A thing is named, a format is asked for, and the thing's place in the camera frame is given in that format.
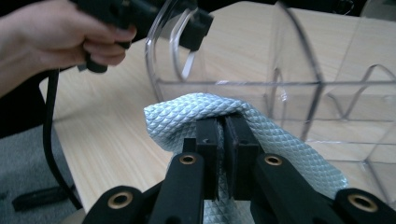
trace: textured cloth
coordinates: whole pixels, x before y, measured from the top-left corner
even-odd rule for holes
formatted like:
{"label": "textured cloth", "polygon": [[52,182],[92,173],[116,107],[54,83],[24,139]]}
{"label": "textured cloth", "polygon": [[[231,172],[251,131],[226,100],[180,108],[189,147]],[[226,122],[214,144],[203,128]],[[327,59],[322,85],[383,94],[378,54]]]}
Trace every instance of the textured cloth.
{"label": "textured cloth", "polygon": [[150,137],[164,150],[175,154],[181,152],[184,138],[195,137],[197,119],[239,113],[265,152],[287,158],[316,191],[333,198],[339,189],[347,186],[343,174],[312,147],[274,124],[247,102],[209,93],[192,93],[150,105],[144,112]]}

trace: table surface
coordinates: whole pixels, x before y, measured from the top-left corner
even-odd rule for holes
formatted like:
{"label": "table surface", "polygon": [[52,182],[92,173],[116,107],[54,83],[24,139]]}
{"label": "table surface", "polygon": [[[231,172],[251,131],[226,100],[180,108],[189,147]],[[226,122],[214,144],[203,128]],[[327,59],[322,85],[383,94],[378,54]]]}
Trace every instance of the table surface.
{"label": "table surface", "polygon": [[[205,65],[208,71],[224,73],[236,69],[228,66],[233,56],[224,57],[218,48],[225,37],[235,41],[238,35],[269,38],[272,8],[240,2],[214,11],[215,19],[205,39],[205,56],[208,62],[215,63]],[[357,20],[301,9],[293,11],[311,40],[323,74],[334,79]],[[257,29],[258,19],[268,24]],[[246,27],[246,22],[253,25]],[[238,50],[237,45],[230,47]],[[126,185],[144,191],[163,180],[166,173],[171,154],[158,147],[146,131],[143,108],[156,104],[157,99],[144,55],[145,43],[141,40],[132,44],[122,64],[110,67],[104,75],[79,72],[77,68],[60,75],[54,127],[86,211],[108,189]],[[266,69],[266,64],[250,67]],[[44,94],[46,85],[41,85]]]}

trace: clear plastic container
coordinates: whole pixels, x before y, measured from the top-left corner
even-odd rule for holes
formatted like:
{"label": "clear plastic container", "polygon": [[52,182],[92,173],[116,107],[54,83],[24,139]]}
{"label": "clear plastic container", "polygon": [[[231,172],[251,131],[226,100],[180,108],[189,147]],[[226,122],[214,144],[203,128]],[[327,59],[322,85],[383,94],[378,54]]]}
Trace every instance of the clear plastic container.
{"label": "clear plastic container", "polygon": [[[261,7],[215,16],[196,52],[174,41],[195,12],[169,19],[166,12],[177,1],[167,3],[148,34],[146,51],[159,101],[191,92],[246,100],[341,169],[350,187],[396,208],[396,10],[391,1],[367,2],[333,79],[323,76],[304,25],[280,3],[262,12],[271,13],[267,21],[251,13]],[[228,28],[218,29],[224,25]]]}

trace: black cable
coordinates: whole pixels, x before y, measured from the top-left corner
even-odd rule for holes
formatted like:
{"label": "black cable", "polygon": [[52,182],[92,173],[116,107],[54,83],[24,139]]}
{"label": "black cable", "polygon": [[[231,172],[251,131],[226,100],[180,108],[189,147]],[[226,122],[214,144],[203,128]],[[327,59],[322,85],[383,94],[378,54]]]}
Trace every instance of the black cable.
{"label": "black cable", "polygon": [[58,89],[58,78],[59,78],[59,70],[49,71],[49,82],[47,89],[47,100],[46,100],[46,116],[44,118],[43,123],[43,147],[44,153],[46,156],[47,164],[49,165],[49,169],[55,177],[56,181],[60,185],[60,187],[64,190],[66,195],[69,197],[71,203],[77,208],[82,208],[81,203],[78,198],[74,194],[73,190],[69,188],[64,177],[59,171],[59,167],[56,164],[55,158],[53,156],[52,151],[52,143],[51,143],[51,132],[52,132],[52,119],[53,119],[53,111],[55,107],[56,100],[56,91]]}

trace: black metal bracket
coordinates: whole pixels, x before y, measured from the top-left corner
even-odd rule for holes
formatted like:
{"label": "black metal bracket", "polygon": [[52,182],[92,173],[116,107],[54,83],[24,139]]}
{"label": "black metal bracket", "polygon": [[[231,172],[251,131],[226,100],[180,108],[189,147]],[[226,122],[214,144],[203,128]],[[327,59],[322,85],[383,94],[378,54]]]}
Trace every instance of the black metal bracket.
{"label": "black metal bracket", "polygon": [[230,198],[251,202],[255,223],[396,223],[396,212],[366,191],[342,189],[334,200],[316,192],[286,158],[261,149],[240,115],[199,119],[196,128],[163,182],[144,193],[109,190],[83,223],[203,223],[204,199],[219,197],[220,169]]}

